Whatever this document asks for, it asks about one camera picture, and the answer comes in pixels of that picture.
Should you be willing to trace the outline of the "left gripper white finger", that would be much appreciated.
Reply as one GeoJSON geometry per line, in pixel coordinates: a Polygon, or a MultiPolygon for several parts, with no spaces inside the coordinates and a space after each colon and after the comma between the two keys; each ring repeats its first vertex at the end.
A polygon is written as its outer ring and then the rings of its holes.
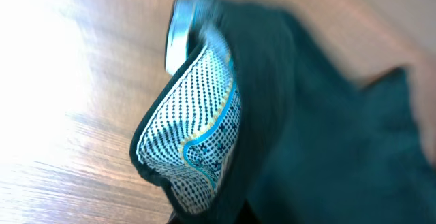
{"type": "Polygon", "coordinates": [[[191,36],[218,44],[215,28],[217,4],[215,0],[174,0],[168,25],[165,68],[173,76],[189,56],[191,36]]]}

